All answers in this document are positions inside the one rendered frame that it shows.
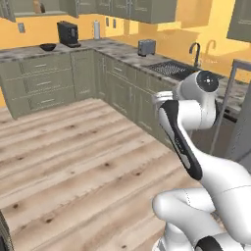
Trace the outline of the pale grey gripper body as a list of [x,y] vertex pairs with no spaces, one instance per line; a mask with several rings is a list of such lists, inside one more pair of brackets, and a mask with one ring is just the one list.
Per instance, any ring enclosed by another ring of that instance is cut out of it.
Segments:
[[154,105],[161,106],[167,100],[173,99],[171,91],[160,91],[152,95],[152,102]]

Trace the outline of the grey fridge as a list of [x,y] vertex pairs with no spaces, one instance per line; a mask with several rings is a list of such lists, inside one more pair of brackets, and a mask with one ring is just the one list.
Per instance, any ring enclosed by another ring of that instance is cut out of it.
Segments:
[[[233,60],[227,82],[225,102],[228,101],[237,69],[251,72],[251,63],[237,59]],[[248,85],[225,157],[244,167],[247,167],[248,162],[251,161],[251,84]]]

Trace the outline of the black bowl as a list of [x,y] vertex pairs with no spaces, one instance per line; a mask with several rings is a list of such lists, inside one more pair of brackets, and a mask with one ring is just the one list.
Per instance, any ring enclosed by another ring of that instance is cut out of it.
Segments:
[[55,43],[43,43],[40,44],[39,47],[43,50],[43,51],[53,51],[56,48],[56,44]]

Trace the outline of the dark metal sink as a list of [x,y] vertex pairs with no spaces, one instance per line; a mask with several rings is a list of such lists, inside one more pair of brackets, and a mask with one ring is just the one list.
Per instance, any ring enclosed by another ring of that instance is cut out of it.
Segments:
[[198,72],[197,68],[183,64],[177,61],[168,61],[147,66],[147,69],[158,74],[174,78],[176,80],[184,80],[189,75]]

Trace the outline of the green sink cupboard run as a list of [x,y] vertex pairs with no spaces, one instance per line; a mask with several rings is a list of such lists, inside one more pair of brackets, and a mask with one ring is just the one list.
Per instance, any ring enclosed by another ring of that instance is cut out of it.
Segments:
[[164,145],[172,144],[155,118],[152,95],[173,85],[118,59],[94,52],[96,97],[104,100]]

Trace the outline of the grey toaster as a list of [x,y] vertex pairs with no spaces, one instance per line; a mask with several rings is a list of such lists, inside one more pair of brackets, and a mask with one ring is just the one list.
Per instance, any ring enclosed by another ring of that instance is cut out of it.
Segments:
[[137,54],[142,57],[154,55],[156,50],[156,41],[153,39],[141,39],[138,41]]

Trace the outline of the dark curved tap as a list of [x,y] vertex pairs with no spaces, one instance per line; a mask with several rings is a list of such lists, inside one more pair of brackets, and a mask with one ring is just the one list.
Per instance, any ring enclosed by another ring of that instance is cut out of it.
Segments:
[[201,48],[201,46],[200,46],[200,44],[198,42],[193,42],[190,45],[189,54],[192,54],[194,48],[196,49],[195,60],[194,60],[194,67],[198,68],[199,67],[199,56],[200,56],[200,48]]

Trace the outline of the black coffee machine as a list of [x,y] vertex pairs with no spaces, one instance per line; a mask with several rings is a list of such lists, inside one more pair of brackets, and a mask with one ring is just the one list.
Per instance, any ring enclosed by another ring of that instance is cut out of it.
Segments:
[[59,41],[71,48],[76,48],[80,46],[78,42],[78,31],[77,25],[60,21],[57,22],[58,34],[59,34]]

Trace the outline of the green drawer cupboard run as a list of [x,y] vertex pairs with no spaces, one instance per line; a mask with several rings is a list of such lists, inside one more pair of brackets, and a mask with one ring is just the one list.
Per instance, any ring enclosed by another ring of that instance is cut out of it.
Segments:
[[93,53],[76,50],[0,63],[0,84],[11,116],[19,117],[94,96]]

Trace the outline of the brown jar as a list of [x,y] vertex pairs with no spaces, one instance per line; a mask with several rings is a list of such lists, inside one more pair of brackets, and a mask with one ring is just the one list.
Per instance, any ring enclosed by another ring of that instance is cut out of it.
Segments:
[[45,12],[45,7],[40,0],[33,0],[33,9],[36,14],[43,14]]

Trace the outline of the green wall cupboard run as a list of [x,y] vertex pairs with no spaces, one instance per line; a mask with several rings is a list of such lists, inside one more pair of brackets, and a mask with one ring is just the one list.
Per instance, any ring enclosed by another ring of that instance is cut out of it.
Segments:
[[161,24],[176,19],[177,0],[40,0],[43,14],[36,14],[33,0],[0,0],[0,18],[15,22],[32,16],[99,14],[126,20]]

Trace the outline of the single green wall cupboard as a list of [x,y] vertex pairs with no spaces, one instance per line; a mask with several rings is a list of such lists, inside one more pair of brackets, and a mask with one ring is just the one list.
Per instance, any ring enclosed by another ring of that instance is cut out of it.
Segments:
[[226,37],[251,43],[251,0],[235,0]]

